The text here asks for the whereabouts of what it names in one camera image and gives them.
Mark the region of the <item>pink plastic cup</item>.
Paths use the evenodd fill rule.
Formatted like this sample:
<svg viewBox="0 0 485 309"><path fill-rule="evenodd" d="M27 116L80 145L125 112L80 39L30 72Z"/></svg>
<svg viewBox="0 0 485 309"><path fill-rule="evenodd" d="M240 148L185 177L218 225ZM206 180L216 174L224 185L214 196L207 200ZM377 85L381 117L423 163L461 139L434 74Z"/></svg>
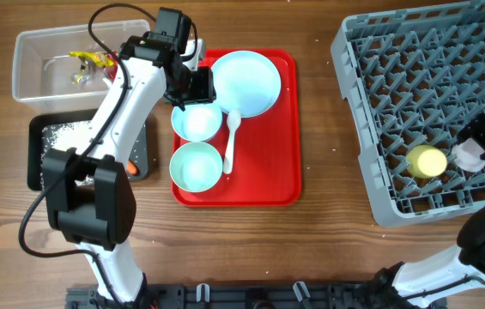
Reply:
<svg viewBox="0 0 485 309"><path fill-rule="evenodd" d="M485 160L481 158L485 150L473 138L453 146L452 153L456 165L466 172L476 173L485 167Z"/></svg>

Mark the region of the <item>light blue bowl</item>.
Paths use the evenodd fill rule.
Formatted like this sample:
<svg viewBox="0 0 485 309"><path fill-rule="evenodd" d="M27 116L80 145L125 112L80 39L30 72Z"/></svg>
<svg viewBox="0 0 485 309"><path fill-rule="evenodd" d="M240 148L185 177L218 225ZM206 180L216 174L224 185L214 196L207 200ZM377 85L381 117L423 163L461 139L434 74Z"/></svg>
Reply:
<svg viewBox="0 0 485 309"><path fill-rule="evenodd" d="M175 133L188 142L207 142L221 128L222 110L216 103L174 107L171 124Z"/></svg>

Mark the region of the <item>yellow plastic cup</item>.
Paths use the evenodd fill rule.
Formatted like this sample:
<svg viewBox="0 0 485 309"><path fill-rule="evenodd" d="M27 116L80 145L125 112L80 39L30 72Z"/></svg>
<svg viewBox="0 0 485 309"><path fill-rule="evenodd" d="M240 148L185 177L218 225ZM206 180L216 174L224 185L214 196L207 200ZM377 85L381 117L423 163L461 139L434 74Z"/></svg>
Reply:
<svg viewBox="0 0 485 309"><path fill-rule="evenodd" d="M408 172L415 178L429 179L441 175L447 167L445 154L430 145L412 148L405 156Z"/></svg>

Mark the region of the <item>mint green bowl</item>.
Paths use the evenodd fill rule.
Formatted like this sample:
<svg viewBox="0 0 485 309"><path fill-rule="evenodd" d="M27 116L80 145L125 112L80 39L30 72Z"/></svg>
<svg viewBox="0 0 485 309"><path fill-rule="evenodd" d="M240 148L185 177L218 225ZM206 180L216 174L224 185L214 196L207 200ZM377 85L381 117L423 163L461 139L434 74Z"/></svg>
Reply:
<svg viewBox="0 0 485 309"><path fill-rule="evenodd" d="M174 151L170 177L183 191L200 193L215 186L222 175L222 157L206 142L188 142Z"/></svg>

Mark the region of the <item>yellow candy wrapper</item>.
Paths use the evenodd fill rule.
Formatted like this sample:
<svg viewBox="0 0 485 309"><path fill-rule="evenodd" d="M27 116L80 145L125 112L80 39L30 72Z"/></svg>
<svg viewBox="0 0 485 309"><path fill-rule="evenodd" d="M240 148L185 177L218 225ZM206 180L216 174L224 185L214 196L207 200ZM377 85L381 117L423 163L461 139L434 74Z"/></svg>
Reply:
<svg viewBox="0 0 485 309"><path fill-rule="evenodd" d="M105 76L104 67L106 54L107 53L105 52L70 51L70 57L78 58L81 61L79 71L71 75L71 82L73 84L85 83L92 78L97 70L102 70Z"/></svg>

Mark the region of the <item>orange carrot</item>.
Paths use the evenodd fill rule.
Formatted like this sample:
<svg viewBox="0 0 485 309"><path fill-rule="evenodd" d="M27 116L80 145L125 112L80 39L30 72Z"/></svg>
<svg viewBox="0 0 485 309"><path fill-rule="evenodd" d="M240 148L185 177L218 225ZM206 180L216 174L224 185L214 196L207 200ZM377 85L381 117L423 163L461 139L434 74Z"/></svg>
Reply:
<svg viewBox="0 0 485 309"><path fill-rule="evenodd" d="M136 167L136 165L132 161L128 161L126 170L131 175L138 175L139 174L138 168Z"/></svg>

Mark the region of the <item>white rice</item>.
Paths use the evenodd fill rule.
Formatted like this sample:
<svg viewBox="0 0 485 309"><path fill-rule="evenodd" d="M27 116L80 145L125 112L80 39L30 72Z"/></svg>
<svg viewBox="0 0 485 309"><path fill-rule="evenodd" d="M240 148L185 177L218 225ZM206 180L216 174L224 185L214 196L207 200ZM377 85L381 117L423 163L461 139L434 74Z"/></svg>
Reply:
<svg viewBox="0 0 485 309"><path fill-rule="evenodd" d="M29 145L29 163L27 167L27 184L33 191L41 191L44 187L42 165L45 154L51 149L66 151L75 145L76 134L85 131L89 120L75 121L63 124L49 124L37 134L32 133ZM138 175L127 172L129 181L140 181L149 175L149 156L147 147L147 127L144 124L137 135L130 152L132 161L139 170Z"/></svg>

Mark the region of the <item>red wrapper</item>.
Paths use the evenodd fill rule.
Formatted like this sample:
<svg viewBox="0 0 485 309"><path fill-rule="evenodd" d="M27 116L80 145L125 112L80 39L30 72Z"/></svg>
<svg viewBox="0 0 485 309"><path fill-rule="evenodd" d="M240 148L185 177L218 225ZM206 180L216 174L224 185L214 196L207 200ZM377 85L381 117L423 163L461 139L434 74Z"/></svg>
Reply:
<svg viewBox="0 0 485 309"><path fill-rule="evenodd" d="M114 57L110 54L106 54L106 61L104 67L104 73L106 78L113 82L118 72L118 62L114 59Z"/></svg>

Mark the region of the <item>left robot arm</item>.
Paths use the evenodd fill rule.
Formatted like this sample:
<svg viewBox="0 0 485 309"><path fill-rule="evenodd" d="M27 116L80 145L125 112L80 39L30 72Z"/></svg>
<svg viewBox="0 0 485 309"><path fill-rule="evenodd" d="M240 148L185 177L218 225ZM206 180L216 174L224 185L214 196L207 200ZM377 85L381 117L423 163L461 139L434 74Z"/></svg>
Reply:
<svg viewBox="0 0 485 309"><path fill-rule="evenodd" d="M129 37L112 54L118 72L88 127L87 140L44 156L41 200L51 228L88 258L98 279L91 305L150 308L147 280L128 236L136 199L126 172L130 152L148 115L161 100L185 109L215 100L210 68L188 15L162 8L154 29Z"/></svg>

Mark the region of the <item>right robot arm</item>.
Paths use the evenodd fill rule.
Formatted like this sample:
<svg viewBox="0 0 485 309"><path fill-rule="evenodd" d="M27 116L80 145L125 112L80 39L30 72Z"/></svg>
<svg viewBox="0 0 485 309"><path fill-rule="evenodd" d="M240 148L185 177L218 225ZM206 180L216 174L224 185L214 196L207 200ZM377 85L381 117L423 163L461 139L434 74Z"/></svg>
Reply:
<svg viewBox="0 0 485 309"><path fill-rule="evenodd" d="M485 114L471 120L453 147L456 164L467 172L485 167ZM422 261L380 270L367 285L370 308L428 308L435 301L485 288L485 206L460 230L455 245Z"/></svg>

